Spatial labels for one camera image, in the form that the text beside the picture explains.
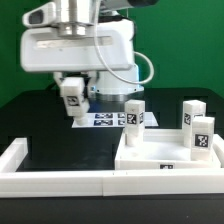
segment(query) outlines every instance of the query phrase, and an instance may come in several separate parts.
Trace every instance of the black table surface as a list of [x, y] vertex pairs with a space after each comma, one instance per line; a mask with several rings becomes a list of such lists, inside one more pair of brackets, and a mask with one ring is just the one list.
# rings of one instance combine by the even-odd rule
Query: black table surface
[[[207, 103], [224, 137], [224, 99], [202, 88], [146, 89], [146, 111], [158, 128], [179, 129], [185, 100]], [[90, 101], [89, 112], [123, 112], [123, 103]], [[27, 137], [29, 154], [17, 172], [113, 170], [121, 128], [72, 129], [57, 91], [28, 91], [0, 109], [0, 152]], [[0, 199], [1, 223], [219, 223], [224, 195], [162, 195]]]

